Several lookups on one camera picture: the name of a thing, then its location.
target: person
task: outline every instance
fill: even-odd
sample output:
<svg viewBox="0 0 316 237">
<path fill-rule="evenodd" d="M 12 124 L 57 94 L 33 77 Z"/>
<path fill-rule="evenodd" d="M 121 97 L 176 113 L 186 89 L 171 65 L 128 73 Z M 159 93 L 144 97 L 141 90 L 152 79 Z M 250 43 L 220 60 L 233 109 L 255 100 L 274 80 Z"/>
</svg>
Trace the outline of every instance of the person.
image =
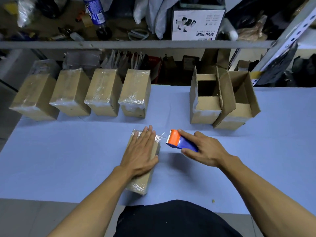
<svg viewBox="0 0 316 237">
<path fill-rule="evenodd" d="M 233 183 L 264 236 L 315 237 L 316 217 L 230 155 L 217 139 L 201 132 L 191 135 L 199 152 L 181 152 L 200 163 L 219 168 Z M 48 235 L 49 237 L 103 237 L 118 199 L 134 176 L 150 171 L 158 156 L 149 159 L 156 132 L 145 127 L 134 135 L 121 164 Z M 215 213 L 181 200 L 148 206 L 125 207 L 119 216 L 118 236 L 241 236 Z"/>
</svg>

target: person's left hand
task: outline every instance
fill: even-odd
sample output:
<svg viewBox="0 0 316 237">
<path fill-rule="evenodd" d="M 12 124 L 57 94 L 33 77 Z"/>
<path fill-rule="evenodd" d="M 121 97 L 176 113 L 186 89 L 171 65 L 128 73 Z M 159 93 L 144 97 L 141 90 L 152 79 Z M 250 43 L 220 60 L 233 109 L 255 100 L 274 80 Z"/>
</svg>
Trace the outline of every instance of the person's left hand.
<svg viewBox="0 0 316 237">
<path fill-rule="evenodd" d="M 145 127 L 138 139 L 137 136 L 138 133 L 135 132 L 120 164 L 127 171 L 131 171 L 132 177 L 147 173 L 158 163 L 158 155 L 150 159 L 156 137 L 153 127 Z"/>
</svg>

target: human hand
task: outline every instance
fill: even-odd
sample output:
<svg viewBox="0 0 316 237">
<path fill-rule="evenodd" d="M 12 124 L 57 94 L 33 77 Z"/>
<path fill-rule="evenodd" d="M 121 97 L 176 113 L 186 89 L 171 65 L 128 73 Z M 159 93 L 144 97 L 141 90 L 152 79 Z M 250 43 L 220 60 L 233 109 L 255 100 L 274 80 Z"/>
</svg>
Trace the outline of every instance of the human hand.
<svg viewBox="0 0 316 237">
<path fill-rule="evenodd" d="M 199 149 L 198 152 L 194 152 L 187 148 L 181 149 L 181 152 L 191 159 L 207 166 L 221 167 L 227 158 L 232 157 L 232 155 L 228 154 L 220 142 L 215 138 L 208 137 L 199 131 L 196 131 L 194 135 L 183 130 L 178 130 L 178 132 L 180 135 L 196 144 Z"/>
<path fill-rule="evenodd" d="M 155 142 L 156 131 L 153 127 L 145 127 L 139 138 L 134 133 L 132 141 L 126 148 L 120 166 L 130 171 L 132 177 L 140 176 L 150 171 L 158 163 L 158 155 L 150 159 Z"/>
</svg>

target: person's left forearm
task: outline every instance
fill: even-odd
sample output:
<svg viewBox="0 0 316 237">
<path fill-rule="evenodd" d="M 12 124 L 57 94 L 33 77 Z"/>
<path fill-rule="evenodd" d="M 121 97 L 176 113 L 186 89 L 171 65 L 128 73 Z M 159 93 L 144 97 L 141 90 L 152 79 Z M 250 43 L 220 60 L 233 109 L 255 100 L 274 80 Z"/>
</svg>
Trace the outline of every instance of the person's left forearm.
<svg viewBox="0 0 316 237">
<path fill-rule="evenodd" d="M 108 178 L 81 201 L 48 237 L 103 237 L 118 199 L 131 179 L 129 170 L 115 167 Z"/>
</svg>

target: person's right forearm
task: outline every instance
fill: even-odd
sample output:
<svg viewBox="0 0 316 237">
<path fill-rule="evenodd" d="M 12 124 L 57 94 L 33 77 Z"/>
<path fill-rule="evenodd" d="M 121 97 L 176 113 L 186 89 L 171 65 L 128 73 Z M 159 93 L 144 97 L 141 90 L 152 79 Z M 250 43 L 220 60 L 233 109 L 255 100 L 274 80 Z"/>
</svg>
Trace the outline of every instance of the person's right forearm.
<svg viewBox="0 0 316 237">
<path fill-rule="evenodd" d="M 224 160 L 219 168 L 233 183 L 265 236 L 316 236 L 316 217 L 255 174 L 238 157 Z"/>
</svg>

